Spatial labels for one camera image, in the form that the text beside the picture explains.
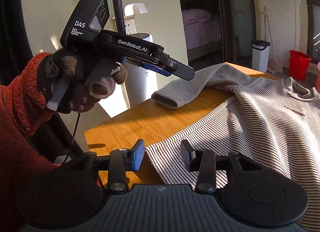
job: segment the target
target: round pad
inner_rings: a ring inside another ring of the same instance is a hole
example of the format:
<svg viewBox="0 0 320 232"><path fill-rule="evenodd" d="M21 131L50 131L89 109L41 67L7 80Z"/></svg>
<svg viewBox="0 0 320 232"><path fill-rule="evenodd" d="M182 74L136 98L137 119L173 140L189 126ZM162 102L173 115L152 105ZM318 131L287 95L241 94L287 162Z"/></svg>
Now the round pad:
<svg viewBox="0 0 320 232"><path fill-rule="evenodd" d="M103 201L102 190L77 171L51 172L18 194L20 213L30 225L69 228L88 220Z"/></svg>
<svg viewBox="0 0 320 232"><path fill-rule="evenodd" d="M274 171L244 171L218 190L217 197L229 214L258 227L291 224L308 206L305 190Z"/></svg>

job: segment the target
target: shirt sleeve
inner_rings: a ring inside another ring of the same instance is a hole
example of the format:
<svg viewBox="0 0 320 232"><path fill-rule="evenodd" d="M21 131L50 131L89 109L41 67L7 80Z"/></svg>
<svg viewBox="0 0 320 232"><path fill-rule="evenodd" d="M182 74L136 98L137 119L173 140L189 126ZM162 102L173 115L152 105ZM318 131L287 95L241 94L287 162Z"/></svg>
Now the shirt sleeve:
<svg viewBox="0 0 320 232"><path fill-rule="evenodd" d="M32 136L43 122L55 114L47 109L47 101L37 85L39 63L49 54L37 54L8 86L0 86L0 102L25 136Z"/></svg>
<svg viewBox="0 0 320 232"><path fill-rule="evenodd" d="M190 80L176 79L152 94L158 104L178 109L196 99L204 87L235 92L237 87L250 87L257 84L262 77L253 78L227 63L213 65L195 72Z"/></svg>

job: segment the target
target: black cable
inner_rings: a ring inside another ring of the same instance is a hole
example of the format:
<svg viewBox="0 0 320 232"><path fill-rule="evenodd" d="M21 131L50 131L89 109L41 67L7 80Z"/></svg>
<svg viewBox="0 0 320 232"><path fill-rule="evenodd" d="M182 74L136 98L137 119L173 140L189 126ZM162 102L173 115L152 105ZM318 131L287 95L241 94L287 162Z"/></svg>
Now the black cable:
<svg viewBox="0 0 320 232"><path fill-rule="evenodd" d="M79 119L80 119L80 112L78 112L78 118L77 118L77 122L76 122L76 125L75 125L75 129L74 129L74 131L73 131L72 140L71 140L70 146L69 146L69 148L68 148L67 156L66 156L66 158L63 160L62 164L64 164L64 163L67 161L68 157L69 157L69 154L70 154L70 151L71 151L71 147L72 147L73 142L74 142L74 140L75 140L75 136L76 136L76 131L77 131Z"/></svg>
<svg viewBox="0 0 320 232"><path fill-rule="evenodd" d="M0 88L1 90L1 94L2 94L2 101L3 101L3 105L4 105L4 109L5 109L5 112L8 113L8 110L7 110L7 105L5 104L5 100L4 100L4 94L3 94L3 91L2 89Z"/></svg>

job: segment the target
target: red fleece jacket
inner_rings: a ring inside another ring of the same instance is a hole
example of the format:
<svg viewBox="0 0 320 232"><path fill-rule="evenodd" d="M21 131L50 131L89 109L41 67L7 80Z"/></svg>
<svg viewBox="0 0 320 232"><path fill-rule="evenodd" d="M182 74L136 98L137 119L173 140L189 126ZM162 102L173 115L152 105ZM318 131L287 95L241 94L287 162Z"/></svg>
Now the red fleece jacket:
<svg viewBox="0 0 320 232"><path fill-rule="evenodd" d="M37 89L37 68L47 55L36 55L9 86L0 86L1 232L15 231L23 224L15 204L22 186L57 167L34 151L25 139L55 113L47 109L47 102Z"/></svg>

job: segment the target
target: striped shirt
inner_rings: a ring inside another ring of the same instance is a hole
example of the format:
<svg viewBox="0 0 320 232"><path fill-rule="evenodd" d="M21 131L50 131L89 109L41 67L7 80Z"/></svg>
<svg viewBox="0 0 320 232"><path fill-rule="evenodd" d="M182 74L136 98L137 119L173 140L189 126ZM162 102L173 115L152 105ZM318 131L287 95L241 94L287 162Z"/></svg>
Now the striped shirt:
<svg viewBox="0 0 320 232"><path fill-rule="evenodd" d="M204 87L231 91L234 96L202 119L173 136L146 148L167 184L189 183L197 173L185 170L180 142L218 155L239 151L298 182L308 193L308 209L301 224L320 231L320 96L292 78L252 78L228 64L199 70L193 80L174 80L152 95L159 104L180 108L193 101ZM217 187L227 183L217 171Z"/></svg>

